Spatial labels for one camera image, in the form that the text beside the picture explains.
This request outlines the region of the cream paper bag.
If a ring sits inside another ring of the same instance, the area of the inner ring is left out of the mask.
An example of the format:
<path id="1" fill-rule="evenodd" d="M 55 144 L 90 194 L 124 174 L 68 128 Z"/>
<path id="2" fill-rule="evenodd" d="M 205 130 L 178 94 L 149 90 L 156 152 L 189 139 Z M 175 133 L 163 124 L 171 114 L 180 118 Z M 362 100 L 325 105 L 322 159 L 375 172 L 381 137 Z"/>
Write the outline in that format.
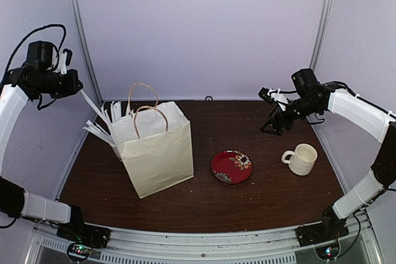
<path id="1" fill-rule="evenodd" d="M 174 101 L 125 112 L 108 127 L 139 198 L 193 178 L 191 122 Z"/>

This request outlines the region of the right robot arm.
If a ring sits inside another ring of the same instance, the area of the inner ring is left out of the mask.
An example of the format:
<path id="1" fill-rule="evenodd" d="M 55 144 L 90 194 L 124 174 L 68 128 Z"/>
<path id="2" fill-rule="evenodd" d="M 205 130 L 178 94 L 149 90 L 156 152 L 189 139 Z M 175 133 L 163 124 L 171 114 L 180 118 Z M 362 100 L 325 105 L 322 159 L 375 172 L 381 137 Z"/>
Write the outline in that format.
<path id="1" fill-rule="evenodd" d="M 365 100 L 347 84 L 339 81 L 320 83 L 312 69 L 301 69 L 291 79 L 296 100 L 289 100 L 287 92 L 261 88 L 259 97 L 268 104 L 276 104 L 261 132 L 282 135 L 298 119 L 326 111 L 341 116 L 374 137 L 380 150 L 369 173 L 342 198 L 324 210 L 318 224 L 298 228 L 303 238 L 319 236 L 330 240 L 348 232 L 347 218 L 386 192 L 395 182 L 395 114 Z"/>

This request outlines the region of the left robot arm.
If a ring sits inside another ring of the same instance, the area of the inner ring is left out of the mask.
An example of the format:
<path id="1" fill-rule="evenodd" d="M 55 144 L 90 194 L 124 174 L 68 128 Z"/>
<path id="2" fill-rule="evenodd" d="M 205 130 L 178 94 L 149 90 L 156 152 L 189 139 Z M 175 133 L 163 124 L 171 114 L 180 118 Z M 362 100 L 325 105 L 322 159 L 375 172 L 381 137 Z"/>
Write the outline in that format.
<path id="1" fill-rule="evenodd" d="M 27 58 L 18 68 L 7 70 L 1 88 L 1 155 L 6 152 L 11 133 L 28 101 L 38 101 L 44 109 L 43 95 L 53 101 L 77 94 L 83 88 L 78 71 L 68 68 L 72 51 L 60 51 L 54 44 L 35 41 L 28 46 Z M 27 192 L 21 186 L 1 178 L 1 213 L 13 220 L 56 223 L 76 242 L 86 240 L 89 229 L 82 211 L 42 196 Z"/>

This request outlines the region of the cream ceramic mug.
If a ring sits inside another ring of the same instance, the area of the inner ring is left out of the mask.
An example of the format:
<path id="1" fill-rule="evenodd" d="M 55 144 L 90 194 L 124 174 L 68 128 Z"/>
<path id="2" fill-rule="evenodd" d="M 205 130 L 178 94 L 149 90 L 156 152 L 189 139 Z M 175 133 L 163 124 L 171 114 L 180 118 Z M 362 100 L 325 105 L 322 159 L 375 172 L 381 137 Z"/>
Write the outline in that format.
<path id="1" fill-rule="evenodd" d="M 307 176 L 312 171 L 317 157 L 317 151 L 313 146 L 300 143 L 294 150 L 285 151 L 281 161 L 288 165 L 292 173 L 298 176 Z"/>

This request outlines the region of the red floral plate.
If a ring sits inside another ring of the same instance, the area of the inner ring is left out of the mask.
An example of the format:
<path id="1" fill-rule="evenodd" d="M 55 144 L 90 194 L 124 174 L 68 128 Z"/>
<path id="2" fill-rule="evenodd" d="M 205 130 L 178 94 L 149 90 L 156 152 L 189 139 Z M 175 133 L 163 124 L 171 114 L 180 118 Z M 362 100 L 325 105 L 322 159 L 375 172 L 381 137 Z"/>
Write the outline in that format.
<path id="1" fill-rule="evenodd" d="M 253 172 L 253 165 L 247 154 L 226 150 L 217 153 L 210 162 L 212 174 L 226 184 L 240 184 Z"/>

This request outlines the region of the left aluminium frame post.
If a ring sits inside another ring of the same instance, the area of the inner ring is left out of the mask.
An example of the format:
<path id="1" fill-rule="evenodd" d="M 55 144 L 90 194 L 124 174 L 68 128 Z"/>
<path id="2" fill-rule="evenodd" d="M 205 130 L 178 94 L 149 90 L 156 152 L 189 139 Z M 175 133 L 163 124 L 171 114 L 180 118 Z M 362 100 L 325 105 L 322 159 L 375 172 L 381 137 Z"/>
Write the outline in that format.
<path id="1" fill-rule="evenodd" d="M 84 23 L 83 23 L 79 0 L 71 0 L 71 6 L 72 6 L 73 15 L 74 15 L 74 23 L 75 23 L 76 30 L 77 30 L 79 46 L 80 46 L 80 50 L 82 52 L 82 57 L 84 60 L 85 69 L 87 71 L 88 80 L 89 80 L 90 86 L 93 90 L 93 94 L 95 96 L 96 102 L 101 104 L 103 102 L 103 97 L 100 92 L 98 80 L 95 75 L 90 51 L 88 48 L 87 37 L 85 34 L 85 30 L 84 30 Z"/>

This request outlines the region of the aluminium frame post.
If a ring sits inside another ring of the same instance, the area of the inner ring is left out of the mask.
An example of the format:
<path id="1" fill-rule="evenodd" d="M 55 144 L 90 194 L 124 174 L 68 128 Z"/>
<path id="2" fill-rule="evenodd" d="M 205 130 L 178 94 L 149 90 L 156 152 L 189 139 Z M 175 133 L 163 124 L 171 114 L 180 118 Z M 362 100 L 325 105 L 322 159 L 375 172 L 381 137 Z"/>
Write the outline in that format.
<path id="1" fill-rule="evenodd" d="M 330 20 L 333 2 L 334 0 L 322 0 L 321 15 L 319 17 L 316 39 L 314 42 L 311 60 L 309 63 L 309 68 L 312 71 L 315 71 L 317 69 L 317 65 L 319 63 L 319 58 L 325 39 L 325 31 Z"/>
<path id="2" fill-rule="evenodd" d="M 84 30 L 84 23 L 83 23 L 79 0 L 71 0 L 71 6 L 72 6 L 73 15 L 74 15 L 74 23 L 75 23 L 76 30 L 77 30 L 79 46 L 80 46 L 80 50 L 82 52 L 82 57 L 84 60 L 85 69 L 87 71 L 88 80 L 89 80 L 90 86 L 93 90 L 93 94 L 95 96 L 96 102 L 101 104 L 103 102 L 103 97 L 100 92 L 98 80 L 95 75 L 90 51 L 88 48 L 87 37 L 85 34 L 85 30 Z"/>

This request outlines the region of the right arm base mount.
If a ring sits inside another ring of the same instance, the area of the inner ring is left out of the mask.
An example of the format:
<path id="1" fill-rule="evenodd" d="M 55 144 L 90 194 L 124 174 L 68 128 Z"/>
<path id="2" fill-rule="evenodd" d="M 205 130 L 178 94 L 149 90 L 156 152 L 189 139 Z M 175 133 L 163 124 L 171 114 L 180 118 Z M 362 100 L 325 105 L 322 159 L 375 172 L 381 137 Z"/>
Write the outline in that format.
<path id="1" fill-rule="evenodd" d="M 349 235 L 349 230 L 346 226 L 336 228 L 332 231 L 326 231 L 321 223 L 309 226 L 299 226 L 295 229 L 295 233 L 300 247 L 309 245 L 321 244 L 327 241 L 334 241 L 339 237 Z"/>

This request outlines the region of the aluminium front rail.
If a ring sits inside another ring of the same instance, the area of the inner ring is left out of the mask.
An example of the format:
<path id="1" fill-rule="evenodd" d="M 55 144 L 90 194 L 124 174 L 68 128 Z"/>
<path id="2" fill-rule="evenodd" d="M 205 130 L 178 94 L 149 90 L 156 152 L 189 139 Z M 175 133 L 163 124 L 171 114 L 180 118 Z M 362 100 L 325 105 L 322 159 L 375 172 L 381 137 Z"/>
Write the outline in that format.
<path id="1" fill-rule="evenodd" d="M 111 228 L 102 249 L 84 248 L 78 255 L 71 241 L 41 224 L 23 263 L 383 263 L 366 212 L 347 220 L 346 236 L 302 246 L 296 227 L 263 231 L 183 234 Z"/>

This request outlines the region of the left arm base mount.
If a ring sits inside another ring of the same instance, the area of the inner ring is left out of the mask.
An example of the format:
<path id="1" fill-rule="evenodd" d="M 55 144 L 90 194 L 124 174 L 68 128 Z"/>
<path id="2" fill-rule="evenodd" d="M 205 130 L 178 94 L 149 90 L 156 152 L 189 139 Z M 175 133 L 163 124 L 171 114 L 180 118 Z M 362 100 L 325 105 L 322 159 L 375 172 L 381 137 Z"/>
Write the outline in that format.
<path id="1" fill-rule="evenodd" d="M 108 228 L 85 224 L 81 231 L 72 229 L 62 224 L 58 225 L 56 235 L 71 242 L 83 244 L 88 247 L 107 248 L 111 230 Z"/>

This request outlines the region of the right aluminium frame post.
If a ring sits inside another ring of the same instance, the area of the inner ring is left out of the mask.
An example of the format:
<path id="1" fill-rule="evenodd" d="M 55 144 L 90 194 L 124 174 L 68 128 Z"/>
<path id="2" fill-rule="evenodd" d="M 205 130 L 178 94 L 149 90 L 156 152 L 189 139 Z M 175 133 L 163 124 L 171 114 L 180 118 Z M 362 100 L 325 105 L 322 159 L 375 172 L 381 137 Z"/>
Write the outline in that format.
<path id="1" fill-rule="evenodd" d="M 325 31 L 330 20 L 333 2 L 334 0 L 322 0 L 321 15 L 319 17 L 316 39 L 314 42 L 311 60 L 309 63 L 309 68 L 312 71 L 315 71 L 317 69 L 317 65 L 319 63 L 319 58 L 325 39 Z"/>

